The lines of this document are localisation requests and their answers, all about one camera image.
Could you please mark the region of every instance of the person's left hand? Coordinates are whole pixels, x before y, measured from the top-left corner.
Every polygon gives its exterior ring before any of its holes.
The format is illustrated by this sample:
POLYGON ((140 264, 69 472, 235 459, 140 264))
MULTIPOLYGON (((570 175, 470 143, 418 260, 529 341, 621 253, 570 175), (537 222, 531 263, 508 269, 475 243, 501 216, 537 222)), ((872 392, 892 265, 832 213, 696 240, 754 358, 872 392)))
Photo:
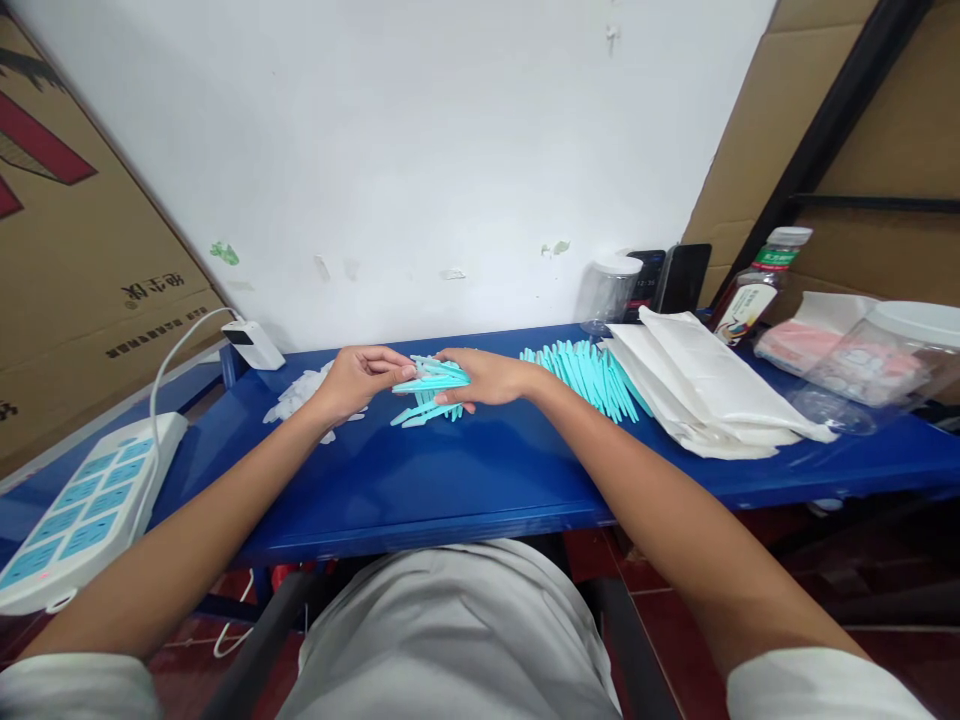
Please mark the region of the person's left hand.
POLYGON ((412 380, 416 373, 413 360, 388 347, 345 347, 302 411, 326 426, 336 427, 369 405, 378 392, 412 380))

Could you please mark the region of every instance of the pile of teal plastic sticks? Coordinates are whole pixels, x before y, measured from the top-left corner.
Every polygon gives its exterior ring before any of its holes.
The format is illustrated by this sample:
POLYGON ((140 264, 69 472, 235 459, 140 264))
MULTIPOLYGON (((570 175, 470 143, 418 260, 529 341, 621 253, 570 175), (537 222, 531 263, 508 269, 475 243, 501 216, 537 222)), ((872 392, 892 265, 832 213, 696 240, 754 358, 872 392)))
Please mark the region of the pile of teal plastic sticks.
MULTIPOLYGON (((417 365, 417 377, 395 385, 393 392, 412 394, 417 406, 404 410, 390 421, 400 427, 426 425, 431 418, 444 415, 456 422, 463 416, 463 405, 437 405, 437 393, 470 384, 470 376, 455 362, 440 362, 435 358, 411 355, 417 365)), ((555 342, 542 350, 530 348, 520 353, 520 359, 540 365, 572 388, 580 397, 593 405, 615 423, 629 418, 637 422, 638 415, 633 401, 644 407, 626 372, 609 351, 583 340, 578 343, 555 342)))
POLYGON ((394 385, 393 392, 413 393, 417 406, 404 410, 391 420, 390 424, 417 427, 426 425, 427 420, 438 415, 446 415, 452 422, 456 422, 463 416, 463 405, 437 405, 434 398, 444 390, 469 385, 470 376, 452 361, 440 362, 422 355, 411 355, 410 359, 417 364, 417 379, 394 385))
POLYGON ((567 340, 544 345, 542 350, 527 348, 520 353, 520 359, 552 372, 615 423, 620 424, 624 418, 633 422, 639 419, 631 398, 636 393, 633 383, 607 350, 587 340, 567 340))

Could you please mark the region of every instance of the forearm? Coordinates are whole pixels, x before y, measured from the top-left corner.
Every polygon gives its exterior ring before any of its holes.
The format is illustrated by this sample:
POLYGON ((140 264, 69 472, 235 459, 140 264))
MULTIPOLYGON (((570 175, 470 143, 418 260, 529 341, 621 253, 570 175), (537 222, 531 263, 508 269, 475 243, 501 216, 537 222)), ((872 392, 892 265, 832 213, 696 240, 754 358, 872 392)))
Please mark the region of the forearm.
POLYGON ((573 449, 627 535, 686 601, 724 675, 781 647, 820 645, 866 657, 689 476, 553 378, 542 378, 530 399, 573 449))
POLYGON ((330 424, 298 412, 117 558, 24 652, 102 652, 146 660, 226 568, 330 424))

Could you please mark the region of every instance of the hand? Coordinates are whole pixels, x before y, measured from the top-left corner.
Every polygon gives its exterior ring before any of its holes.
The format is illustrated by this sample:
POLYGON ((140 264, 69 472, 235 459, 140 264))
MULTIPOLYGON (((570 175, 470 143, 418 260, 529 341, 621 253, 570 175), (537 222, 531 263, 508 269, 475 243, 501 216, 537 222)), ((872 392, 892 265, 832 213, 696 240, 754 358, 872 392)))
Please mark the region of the hand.
POLYGON ((388 347, 345 347, 303 411, 336 427, 369 405, 378 392, 410 380, 416 373, 413 360, 388 347))
POLYGON ((476 411, 474 403, 504 405, 525 397, 545 376, 553 377, 539 365, 483 350, 448 348, 437 354, 437 360, 453 360, 467 371, 470 384, 439 393, 435 402, 437 405, 461 402, 469 413, 476 411))

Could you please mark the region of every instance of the floor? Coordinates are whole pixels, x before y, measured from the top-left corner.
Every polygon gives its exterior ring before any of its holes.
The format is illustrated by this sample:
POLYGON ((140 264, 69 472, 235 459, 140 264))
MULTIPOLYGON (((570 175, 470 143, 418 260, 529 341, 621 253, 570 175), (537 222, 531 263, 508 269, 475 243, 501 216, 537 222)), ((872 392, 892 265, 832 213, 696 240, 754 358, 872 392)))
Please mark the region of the floor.
MULTIPOLYGON (((764 543, 803 527, 811 516, 802 506, 751 510, 739 515, 764 543)), ((642 557, 627 558, 612 529, 565 533, 574 581, 620 577, 630 591, 642 625, 685 720, 727 718, 723 681, 713 667, 703 637, 676 593, 642 557)), ((818 600, 916 587, 944 576, 945 570, 886 535, 872 535, 828 552, 787 563, 800 584, 818 600)), ((239 599, 244 571, 225 575, 214 591, 239 599)), ((0 670, 40 632, 46 620, 0 617, 0 670)), ((157 693, 167 717, 199 717, 236 655, 213 657, 223 623, 187 620, 153 658, 157 693)), ((233 625, 227 637, 246 628, 233 625)), ((936 632, 856 632, 856 639, 881 665, 901 678, 938 718, 960 717, 960 634, 936 632)), ((291 635, 255 717, 273 718, 293 687, 300 637, 291 635)))

